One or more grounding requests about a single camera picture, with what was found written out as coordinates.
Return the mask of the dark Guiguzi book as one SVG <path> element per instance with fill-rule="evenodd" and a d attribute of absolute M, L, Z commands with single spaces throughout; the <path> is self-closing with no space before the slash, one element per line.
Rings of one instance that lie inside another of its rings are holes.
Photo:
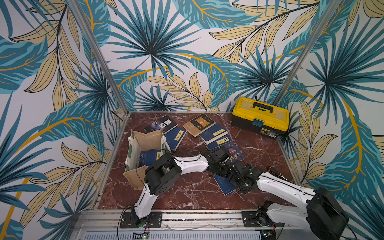
<path fill-rule="evenodd" d="M 231 163 L 243 161 L 245 159 L 245 156 L 234 142 L 227 142 L 223 145 L 223 147 L 229 151 Z"/>

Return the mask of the green burlap Christmas bag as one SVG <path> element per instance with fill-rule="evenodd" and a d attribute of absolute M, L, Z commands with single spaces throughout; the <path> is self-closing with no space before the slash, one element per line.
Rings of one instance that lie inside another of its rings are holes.
<path fill-rule="evenodd" d="M 145 171 L 169 151 L 169 146 L 162 130 L 146 134 L 131 131 L 128 141 L 129 150 L 123 175 L 134 190 L 143 190 Z"/>

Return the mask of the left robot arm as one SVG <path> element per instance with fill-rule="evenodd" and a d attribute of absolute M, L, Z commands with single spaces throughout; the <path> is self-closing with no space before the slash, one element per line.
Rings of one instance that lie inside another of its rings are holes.
<path fill-rule="evenodd" d="M 193 157 L 175 157 L 165 153 L 145 171 L 144 189 L 132 212 L 137 219 L 146 219 L 158 196 L 169 191 L 181 175 L 209 171 L 227 177 L 232 165 L 230 158 L 230 152 L 223 147 Z"/>

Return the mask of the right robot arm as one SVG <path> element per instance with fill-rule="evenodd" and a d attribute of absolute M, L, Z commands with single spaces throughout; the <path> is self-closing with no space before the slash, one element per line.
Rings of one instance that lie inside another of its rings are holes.
<path fill-rule="evenodd" d="M 257 211 L 244 214 L 245 225 L 292 225 L 312 231 L 320 240 L 338 240 L 348 226 L 349 217 L 324 188 L 312 190 L 297 186 L 272 167 L 264 172 L 241 162 L 229 167 L 229 176 L 230 183 L 242 193 L 259 190 L 290 203 L 290 206 L 283 206 L 266 201 Z"/>

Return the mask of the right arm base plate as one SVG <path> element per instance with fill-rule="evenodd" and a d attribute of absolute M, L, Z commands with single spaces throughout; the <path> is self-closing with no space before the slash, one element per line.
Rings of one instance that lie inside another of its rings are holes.
<path fill-rule="evenodd" d="M 256 227 L 283 227 L 282 223 L 274 223 L 263 211 L 243 211 L 242 221 L 245 228 L 256 228 Z"/>

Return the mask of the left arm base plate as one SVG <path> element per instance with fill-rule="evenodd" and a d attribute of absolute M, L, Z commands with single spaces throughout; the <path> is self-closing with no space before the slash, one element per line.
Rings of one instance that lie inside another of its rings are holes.
<path fill-rule="evenodd" d="M 122 229 L 158 229 L 162 225 L 162 212 L 151 212 L 147 217 L 139 219 L 135 212 L 124 212 L 119 227 Z"/>

